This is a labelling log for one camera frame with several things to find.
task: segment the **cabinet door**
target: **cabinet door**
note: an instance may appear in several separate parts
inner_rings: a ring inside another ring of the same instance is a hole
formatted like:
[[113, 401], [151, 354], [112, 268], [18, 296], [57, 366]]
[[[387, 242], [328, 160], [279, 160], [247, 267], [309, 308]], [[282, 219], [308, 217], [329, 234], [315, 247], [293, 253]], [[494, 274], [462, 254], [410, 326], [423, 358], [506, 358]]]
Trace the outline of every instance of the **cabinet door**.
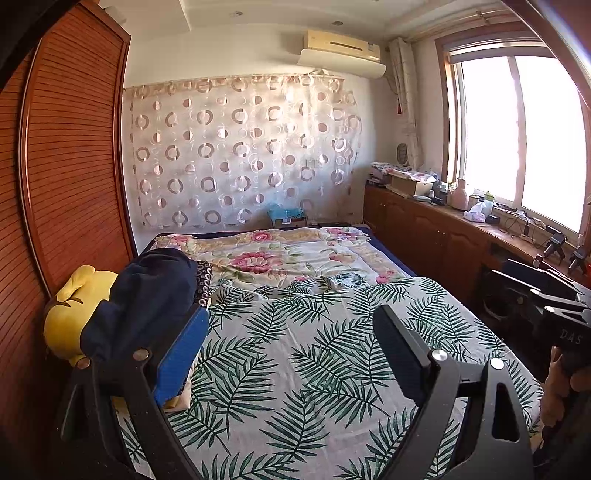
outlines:
[[407, 265], [411, 270], [420, 277], [439, 281], [439, 265], [443, 250], [439, 224], [427, 213], [414, 212], [407, 242]]
[[464, 304], [474, 291], [484, 242], [476, 232], [449, 230], [443, 232], [441, 256], [441, 285]]
[[34, 56], [21, 117], [20, 186], [52, 295], [80, 265], [118, 272], [134, 256], [121, 172], [130, 40], [96, 3], [83, 2], [43, 37]]
[[375, 236], [383, 241], [386, 227], [386, 208], [389, 196], [392, 195], [385, 189], [378, 187], [365, 187], [363, 201], [363, 221], [374, 231]]
[[413, 223], [412, 213], [408, 205], [393, 199], [387, 205], [386, 224], [380, 240], [394, 255], [404, 264], [411, 260], [411, 228]]

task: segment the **blue pad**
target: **blue pad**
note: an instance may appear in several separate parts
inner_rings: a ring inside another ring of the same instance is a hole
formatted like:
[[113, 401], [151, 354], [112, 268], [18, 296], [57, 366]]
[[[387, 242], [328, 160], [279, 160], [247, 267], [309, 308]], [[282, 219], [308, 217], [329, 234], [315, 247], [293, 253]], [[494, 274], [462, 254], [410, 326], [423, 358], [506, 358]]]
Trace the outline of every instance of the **blue pad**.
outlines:
[[207, 336], [208, 325], [209, 312], [204, 308], [197, 309], [160, 362], [154, 387], [154, 400], [160, 407], [179, 394]]

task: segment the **dark blue mattress edge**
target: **dark blue mattress edge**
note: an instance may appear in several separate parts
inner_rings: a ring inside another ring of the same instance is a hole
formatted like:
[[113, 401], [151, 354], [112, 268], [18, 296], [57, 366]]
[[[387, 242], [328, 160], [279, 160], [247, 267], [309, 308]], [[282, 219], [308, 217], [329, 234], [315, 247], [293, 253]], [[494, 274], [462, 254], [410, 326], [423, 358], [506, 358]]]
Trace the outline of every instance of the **dark blue mattress edge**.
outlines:
[[[286, 228], [285, 230], [295, 230], [297, 227], [292, 227], [292, 228]], [[388, 250], [384, 244], [382, 242], [380, 242], [374, 235], [374, 233], [372, 232], [371, 228], [369, 228], [368, 226], [357, 226], [355, 228], [358, 228], [359, 230], [361, 230], [363, 233], [365, 233], [368, 237], [369, 237], [369, 244], [372, 245], [374, 248], [377, 248], [379, 251], [381, 251], [384, 255], [386, 255], [386, 257], [388, 257], [392, 262], [394, 262], [394, 264], [399, 267], [403, 272], [405, 272], [407, 275], [410, 275], [411, 277], [416, 277], [416, 273], [413, 272], [410, 268], [408, 268], [405, 264], [403, 264], [397, 257], [396, 255], [394, 255], [390, 250]], [[214, 233], [191, 233], [191, 234], [187, 234], [187, 235], [193, 235], [196, 236], [197, 238], [200, 239], [208, 239], [208, 238], [221, 238], [224, 236], [232, 236], [232, 235], [237, 235], [239, 233], [245, 233], [245, 232], [214, 232]], [[163, 235], [174, 235], [173, 233], [160, 233], [158, 235], [156, 235], [152, 241], [148, 244], [148, 246], [146, 248], [144, 248], [144, 252], [147, 252], [150, 247], [154, 244], [154, 242], [156, 241], [156, 239], [159, 236], [163, 236]]]

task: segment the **wooden countertop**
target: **wooden countertop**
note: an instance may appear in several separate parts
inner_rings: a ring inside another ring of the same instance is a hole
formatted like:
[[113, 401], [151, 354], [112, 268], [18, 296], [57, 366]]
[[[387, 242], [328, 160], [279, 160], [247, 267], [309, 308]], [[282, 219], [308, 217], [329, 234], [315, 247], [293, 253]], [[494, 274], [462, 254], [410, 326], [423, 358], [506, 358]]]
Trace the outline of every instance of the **wooden countertop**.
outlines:
[[[450, 206], [439, 206], [435, 204], [425, 203], [425, 207], [430, 207], [437, 209], [441, 214], [456, 218], [471, 225], [474, 228], [478, 228], [478, 230], [482, 233], [489, 235], [491, 238], [490, 240], [502, 248], [505, 248], [509, 252], [513, 253], [514, 255], [523, 259], [526, 263], [532, 263], [536, 257], [536, 255], [540, 255], [544, 252], [545, 246], [542, 248], [536, 248], [535, 245], [528, 242], [527, 240], [523, 240], [518, 236], [502, 232], [499, 229], [499, 225], [489, 225], [488, 223], [474, 223], [469, 222], [468, 220], [463, 218], [464, 212], [456, 210]], [[564, 275], [572, 278], [574, 281], [587, 284], [588, 279], [581, 274], [580, 270], [576, 270], [572, 274], [569, 273], [569, 254], [567, 253], [566, 259], [562, 260], [561, 263], [558, 263], [560, 257], [556, 254], [551, 255], [550, 257], [546, 258], [546, 263], [552, 265], [555, 269], [559, 270]], [[493, 262], [490, 267], [495, 267], [496, 264]]]
[[[519, 238], [519, 236], [502, 232], [499, 229], [499, 225], [489, 225], [488, 223], [474, 223], [469, 222], [468, 220], [463, 218], [464, 212], [461, 210], [456, 210], [450, 206], [441, 206], [436, 205], [434, 203], [423, 203], [423, 202], [416, 202], [412, 199], [412, 197], [404, 196], [393, 192], [392, 190], [377, 187], [377, 186], [366, 186], [366, 189], [378, 189], [382, 192], [388, 192], [398, 198], [400, 198], [403, 202], [411, 202], [413, 204], [414, 210], [421, 211], [424, 209], [425, 214], [428, 213], [442, 215], [444, 218], [447, 217], [448, 219], [454, 222], [460, 222], [462, 225], [468, 226], [467, 231], [470, 231], [470, 228], [473, 228], [475, 235], [484, 235], [486, 240], [486, 253], [483, 258], [483, 263], [491, 269], [499, 269], [502, 266], [502, 263], [507, 258], [518, 258], [526, 264], [530, 264], [535, 259], [536, 255], [540, 255], [545, 250], [545, 247], [536, 248], [531, 242], [527, 240], [523, 240]], [[584, 285], [588, 285], [590, 282], [587, 277], [581, 274], [580, 270], [574, 271], [572, 274], [569, 274], [569, 262], [568, 259], [570, 257], [570, 252], [566, 251], [566, 259], [562, 260], [559, 264], [558, 261], [560, 257], [557, 254], [553, 254], [550, 257], [546, 258], [545, 261], [552, 265], [552, 267], [556, 268], [564, 275], [572, 278], [573, 280], [580, 282]]]

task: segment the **metal screw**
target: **metal screw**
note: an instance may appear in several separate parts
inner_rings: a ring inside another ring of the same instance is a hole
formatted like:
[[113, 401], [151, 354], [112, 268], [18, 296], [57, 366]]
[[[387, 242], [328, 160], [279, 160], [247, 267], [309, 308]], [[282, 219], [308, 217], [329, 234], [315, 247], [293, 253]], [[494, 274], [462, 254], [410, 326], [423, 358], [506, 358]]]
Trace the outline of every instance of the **metal screw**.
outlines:
[[505, 364], [500, 358], [491, 358], [491, 367], [495, 370], [503, 370]]
[[443, 362], [443, 361], [447, 360], [447, 352], [445, 350], [441, 350], [439, 348], [432, 351], [431, 356], [439, 362]]
[[138, 362], [142, 362], [146, 360], [150, 356], [150, 352], [148, 352], [145, 348], [140, 348], [134, 352], [134, 360]]
[[76, 362], [76, 368], [80, 369], [80, 370], [84, 370], [85, 368], [90, 367], [90, 358], [83, 357], [80, 360], [78, 360]]

